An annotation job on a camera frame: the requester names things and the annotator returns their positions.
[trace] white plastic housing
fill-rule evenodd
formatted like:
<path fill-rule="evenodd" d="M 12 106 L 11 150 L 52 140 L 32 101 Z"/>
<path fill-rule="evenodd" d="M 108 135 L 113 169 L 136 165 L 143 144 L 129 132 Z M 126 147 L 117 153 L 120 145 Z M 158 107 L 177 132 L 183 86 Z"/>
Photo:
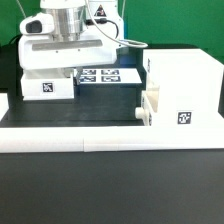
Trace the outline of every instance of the white plastic housing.
<path fill-rule="evenodd" d="M 54 31 L 54 19 L 50 14 L 38 13 L 36 16 L 30 16 L 20 23 L 20 32 L 25 35 L 34 35 L 34 33 L 27 33 L 26 25 L 33 21 L 39 21 L 42 24 L 42 32 L 35 34 L 49 34 Z"/>
<path fill-rule="evenodd" d="M 144 50 L 143 58 L 145 125 L 199 126 L 219 115 L 223 64 L 200 49 Z"/>
<path fill-rule="evenodd" d="M 84 0 L 41 0 L 42 9 L 68 9 L 84 6 Z"/>

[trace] white block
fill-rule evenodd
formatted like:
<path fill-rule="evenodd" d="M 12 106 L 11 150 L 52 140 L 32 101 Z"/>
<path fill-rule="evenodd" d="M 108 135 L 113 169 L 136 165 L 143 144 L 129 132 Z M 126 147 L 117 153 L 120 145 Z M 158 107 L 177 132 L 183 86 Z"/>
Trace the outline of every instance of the white block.
<path fill-rule="evenodd" d="M 0 93 L 0 121 L 9 109 L 8 97 L 6 93 Z"/>

